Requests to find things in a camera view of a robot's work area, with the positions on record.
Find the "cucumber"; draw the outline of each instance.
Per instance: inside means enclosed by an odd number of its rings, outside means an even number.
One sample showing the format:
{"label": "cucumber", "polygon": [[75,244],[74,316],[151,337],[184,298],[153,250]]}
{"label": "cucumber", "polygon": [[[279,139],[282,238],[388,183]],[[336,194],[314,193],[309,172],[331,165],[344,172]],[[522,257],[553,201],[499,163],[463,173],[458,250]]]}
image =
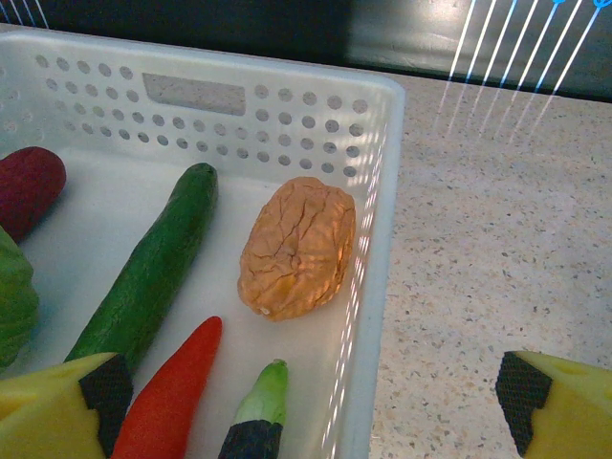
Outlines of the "cucumber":
{"label": "cucumber", "polygon": [[217,196],[214,167],[199,163],[183,173],[65,361],[116,352],[137,371],[208,232]]}

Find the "speckled countertop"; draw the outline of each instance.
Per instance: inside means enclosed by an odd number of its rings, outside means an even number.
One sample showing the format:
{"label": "speckled countertop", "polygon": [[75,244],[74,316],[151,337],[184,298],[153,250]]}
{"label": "speckled countertop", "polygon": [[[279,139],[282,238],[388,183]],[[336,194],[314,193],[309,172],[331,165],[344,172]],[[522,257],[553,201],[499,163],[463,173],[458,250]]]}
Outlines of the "speckled countertop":
{"label": "speckled countertop", "polygon": [[390,77],[408,104],[370,457],[517,458],[504,351],[612,368],[612,105]]}

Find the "walnut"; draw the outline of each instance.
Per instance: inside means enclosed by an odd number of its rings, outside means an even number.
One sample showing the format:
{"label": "walnut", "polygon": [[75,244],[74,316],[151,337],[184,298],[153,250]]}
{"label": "walnut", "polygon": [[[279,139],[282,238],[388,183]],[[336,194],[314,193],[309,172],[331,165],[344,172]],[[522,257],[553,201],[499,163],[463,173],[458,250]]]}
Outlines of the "walnut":
{"label": "walnut", "polygon": [[355,202],[340,188],[311,177],[281,186],[262,207],[242,251],[242,301],[272,321],[328,302],[346,273],[355,220]]}

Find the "red chili pepper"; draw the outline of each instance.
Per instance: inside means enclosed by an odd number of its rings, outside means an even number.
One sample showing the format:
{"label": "red chili pepper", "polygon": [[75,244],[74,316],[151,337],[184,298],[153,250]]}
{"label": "red chili pepper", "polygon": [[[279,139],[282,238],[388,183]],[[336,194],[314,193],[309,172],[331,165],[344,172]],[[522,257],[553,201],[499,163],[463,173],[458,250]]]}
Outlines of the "red chili pepper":
{"label": "red chili pepper", "polygon": [[204,321],[164,363],[127,412],[112,459],[183,459],[223,323]]}

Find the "plastic toy vegetable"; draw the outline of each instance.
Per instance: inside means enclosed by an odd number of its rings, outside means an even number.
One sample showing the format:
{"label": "plastic toy vegetable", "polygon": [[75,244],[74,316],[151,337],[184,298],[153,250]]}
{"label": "plastic toy vegetable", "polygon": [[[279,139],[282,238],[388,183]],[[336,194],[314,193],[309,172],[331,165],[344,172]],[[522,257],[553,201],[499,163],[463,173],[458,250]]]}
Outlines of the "plastic toy vegetable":
{"label": "plastic toy vegetable", "polygon": [[286,417],[289,372],[275,360],[242,399],[218,459],[276,459]]}
{"label": "plastic toy vegetable", "polygon": [[17,358],[38,321],[33,267],[0,227],[0,372]]}
{"label": "plastic toy vegetable", "polygon": [[217,172],[209,164],[183,173],[66,361],[117,352],[136,372],[208,232],[217,187]]}
{"label": "plastic toy vegetable", "polygon": [[202,323],[138,395],[121,426],[113,459],[181,459],[206,387],[223,323]]}
{"label": "plastic toy vegetable", "polygon": [[59,157],[38,146],[0,161],[0,227],[18,244],[47,213],[66,184]]}

